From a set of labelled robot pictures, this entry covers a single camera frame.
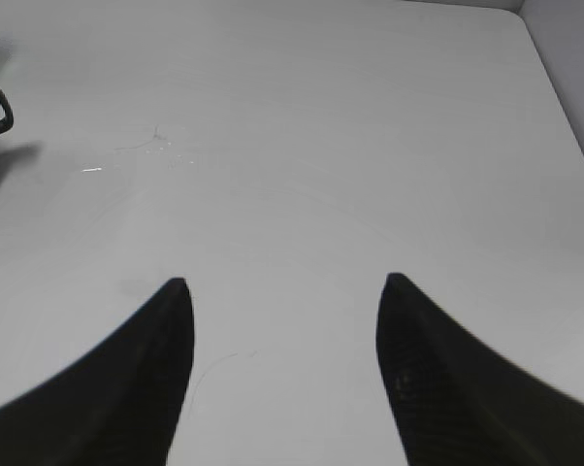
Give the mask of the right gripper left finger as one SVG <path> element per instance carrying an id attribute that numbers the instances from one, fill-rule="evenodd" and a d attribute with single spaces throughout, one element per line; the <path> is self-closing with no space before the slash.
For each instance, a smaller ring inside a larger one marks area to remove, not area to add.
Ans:
<path id="1" fill-rule="evenodd" d="M 194 360 L 182 278 L 103 342 L 0 407 L 0 465 L 164 465 Z"/>

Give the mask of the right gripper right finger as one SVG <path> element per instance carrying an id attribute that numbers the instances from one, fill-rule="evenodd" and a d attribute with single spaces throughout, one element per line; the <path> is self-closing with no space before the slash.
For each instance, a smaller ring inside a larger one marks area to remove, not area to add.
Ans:
<path id="1" fill-rule="evenodd" d="M 413 281 L 387 276 L 378 366 L 410 465 L 584 465 L 584 403 L 498 354 Z"/>

